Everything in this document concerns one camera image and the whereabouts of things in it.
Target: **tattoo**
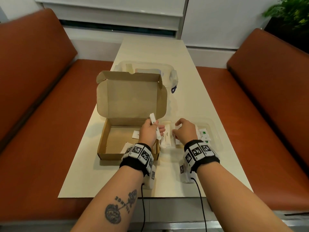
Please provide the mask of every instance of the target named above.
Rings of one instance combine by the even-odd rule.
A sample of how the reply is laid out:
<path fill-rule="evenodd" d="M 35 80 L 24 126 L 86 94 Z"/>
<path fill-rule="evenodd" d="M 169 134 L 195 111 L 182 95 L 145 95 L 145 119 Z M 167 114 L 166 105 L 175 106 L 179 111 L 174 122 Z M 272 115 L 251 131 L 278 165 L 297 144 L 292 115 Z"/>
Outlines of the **tattoo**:
<path fill-rule="evenodd" d="M 121 204 L 121 207 L 118 207 L 117 204 L 109 204 L 105 209 L 105 218 L 112 224 L 119 224 L 121 222 L 120 209 L 126 208 L 128 214 L 130 213 L 130 208 L 135 203 L 137 198 L 137 190 L 134 190 L 129 193 L 128 202 L 125 203 L 121 198 L 116 196 L 115 200 Z"/>

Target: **orange cushion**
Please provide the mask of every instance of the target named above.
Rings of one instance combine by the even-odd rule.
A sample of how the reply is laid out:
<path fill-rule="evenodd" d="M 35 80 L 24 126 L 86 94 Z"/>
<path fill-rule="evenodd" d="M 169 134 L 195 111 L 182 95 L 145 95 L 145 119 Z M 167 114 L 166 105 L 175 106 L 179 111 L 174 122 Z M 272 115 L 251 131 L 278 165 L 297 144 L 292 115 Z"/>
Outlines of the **orange cushion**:
<path fill-rule="evenodd" d="M 256 29 L 227 64 L 309 166 L 309 54 Z"/>
<path fill-rule="evenodd" d="M 309 210 L 309 179 L 226 69 L 197 67 L 250 185 L 272 210 Z"/>
<path fill-rule="evenodd" d="M 112 62 L 77 60 L 0 155 L 0 221 L 76 219 L 91 199 L 58 199 Z"/>
<path fill-rule="evenodd" d="M 51 9 L 0 24 L 0 141 L 77 54 Z"/>

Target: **black wristband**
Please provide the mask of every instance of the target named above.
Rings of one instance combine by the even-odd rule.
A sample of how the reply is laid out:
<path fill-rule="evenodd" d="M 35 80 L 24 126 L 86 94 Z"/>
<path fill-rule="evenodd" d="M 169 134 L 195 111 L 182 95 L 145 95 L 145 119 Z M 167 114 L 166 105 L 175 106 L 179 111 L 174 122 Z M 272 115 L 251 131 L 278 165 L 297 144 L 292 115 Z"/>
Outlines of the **black wristband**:
<path fill-rule="evenodd" d="M 145 143 L 137 143 L 137 144 L 141 144 L 143 146 L 145 146 L 150 152 L 151 152 L 151 148 L 145 144 Z M 139 170 L 139 171 L 142 171 L 144 176 L 145 175 L 148 175 L 149 176 L 149 173 L 146 169 L 146 165 L 144 165 L 143 163 L 141 163 L 141 161 L 139 161 L 138 159 L 135 159 L 135 158 L 132 158 L 132 157 L 126 157 L 122 160 L 122 162 L 120 163 L 120 166 L 119 168 L 121 168 L 122 166 L 129 166 L 133 169 L 136 169 L 136 170 Z"/>
<path fill-rule="evenodd" d="M 203 143 L 203 141 L 202 140 L 192 140 L 192 141 L 188 142 L 184 146 L 184 151 L 186 151 L 187 149 L 189 149 L 189 147 L 191 147 L 192 145 L 197 144 L 197 143 Z M 220 160 L 219 160 L 219 158 L 217 156 L 215 156 L 215 155 L 213 155 L 213 156 L 205 156 L 204 158 L 196 161 L 193 164 L 193 166 L 191 167 L 191 171 L 196 172 L 201 164 L 209 164 L 211 162 L 218 162 L 220 164 Z"/>

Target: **forearm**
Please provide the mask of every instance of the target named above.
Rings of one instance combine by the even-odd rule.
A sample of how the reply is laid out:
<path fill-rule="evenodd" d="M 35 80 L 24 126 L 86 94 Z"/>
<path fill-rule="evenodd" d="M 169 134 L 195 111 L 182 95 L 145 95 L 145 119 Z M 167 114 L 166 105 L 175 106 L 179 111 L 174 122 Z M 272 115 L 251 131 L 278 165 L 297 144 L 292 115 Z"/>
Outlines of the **forearm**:
<path fill-rule="evenodd" d="M 121 167 L 91 201 L 72 231 L 127 231 L 143 177 L 142 171 Z"/>
<path fill-rule="evenodd" d="M 201 165 L 197 175 L 224 231 L 291 231 L 219 163 Z"/>

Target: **green leaves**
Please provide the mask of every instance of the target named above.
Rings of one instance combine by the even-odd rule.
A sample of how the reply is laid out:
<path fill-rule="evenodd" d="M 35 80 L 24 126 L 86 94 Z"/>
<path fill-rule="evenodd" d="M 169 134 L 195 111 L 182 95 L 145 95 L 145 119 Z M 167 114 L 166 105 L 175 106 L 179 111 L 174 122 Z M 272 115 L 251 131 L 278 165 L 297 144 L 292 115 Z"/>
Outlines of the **green leaves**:
<path fill-rule="evenodd" d="M 309 0 L 278 0 L 280 3 L 268 8 L 264 17 L 283 18 L 294 27 L 309 28 Z"/>

